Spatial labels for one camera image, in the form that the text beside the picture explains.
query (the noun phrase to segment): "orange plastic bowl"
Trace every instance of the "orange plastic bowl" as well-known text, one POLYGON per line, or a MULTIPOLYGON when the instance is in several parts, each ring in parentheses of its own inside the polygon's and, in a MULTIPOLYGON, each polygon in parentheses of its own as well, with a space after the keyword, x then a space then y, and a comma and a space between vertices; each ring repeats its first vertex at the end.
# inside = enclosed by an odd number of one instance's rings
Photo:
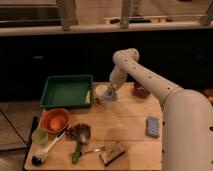
POLYGON ((41 127, 50 134, 61 132, 69 124, 70 113, 64 108, 46 111, 41 120, 41 127))

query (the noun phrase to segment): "blue sponge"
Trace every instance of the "blue sponge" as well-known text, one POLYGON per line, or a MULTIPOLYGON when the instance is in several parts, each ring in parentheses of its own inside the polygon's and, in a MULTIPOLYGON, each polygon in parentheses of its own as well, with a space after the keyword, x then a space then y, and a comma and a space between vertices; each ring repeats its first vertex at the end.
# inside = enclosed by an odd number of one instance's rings
POLYGON ((152 137, 159 137, 159 119, 149 116, 146 120, 146 134, 152 137))

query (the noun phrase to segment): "brush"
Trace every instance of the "brush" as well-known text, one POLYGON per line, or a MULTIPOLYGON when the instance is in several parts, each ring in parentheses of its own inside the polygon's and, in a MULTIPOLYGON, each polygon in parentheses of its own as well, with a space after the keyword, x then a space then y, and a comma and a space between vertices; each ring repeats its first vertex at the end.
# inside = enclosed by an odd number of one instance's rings
POLYGON ((46 148, 44 149, 39 148, 35 152, 35 154, 32 157, 32 164, 34 166, 39 166, 45 161, 45 159, 47 158, 48 151, 55 145, 55 143, 58 140, 60 140, 63 137, 63 135, 65 134, 66 128, 63 131, 61 131, 46 148))

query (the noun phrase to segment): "kitchen counter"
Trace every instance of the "kitchen counter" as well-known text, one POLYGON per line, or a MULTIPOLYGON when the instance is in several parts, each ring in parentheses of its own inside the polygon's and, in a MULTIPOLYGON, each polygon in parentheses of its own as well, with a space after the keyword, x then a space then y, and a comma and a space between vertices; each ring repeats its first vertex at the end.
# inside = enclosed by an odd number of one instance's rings
POLYGON ((91 126, 91 140, 82 150, 105 146, 119 141, 126 152, 107 167, 98 153, 82 156, 77 164, 71 163, 69 156, 76 146, 75 141, 64 136, 48 153, 39 167, 31 164, 34 152, 40 147, 32 143, 26 170, 161 170, 162 154, 162 111, 158 100, 151 94, 141 98, 133 94, 133 83, 125 83, 118 90, 118 100, 112 104, 100 104, 96 100, 90 109, 71 109, 70 126, 86 123, 91 126), (149 116, 160 120, 160 136, 146 135, 146 119, 149 116))

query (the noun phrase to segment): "green tray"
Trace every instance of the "green tray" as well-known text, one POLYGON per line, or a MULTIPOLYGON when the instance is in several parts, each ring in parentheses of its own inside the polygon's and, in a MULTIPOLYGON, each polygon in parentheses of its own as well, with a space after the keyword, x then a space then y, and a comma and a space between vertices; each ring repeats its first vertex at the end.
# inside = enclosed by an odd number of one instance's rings
POLYGON ((92 103, 92 75, 50 76, 43 90, 40 107, 90 108, 92 103))

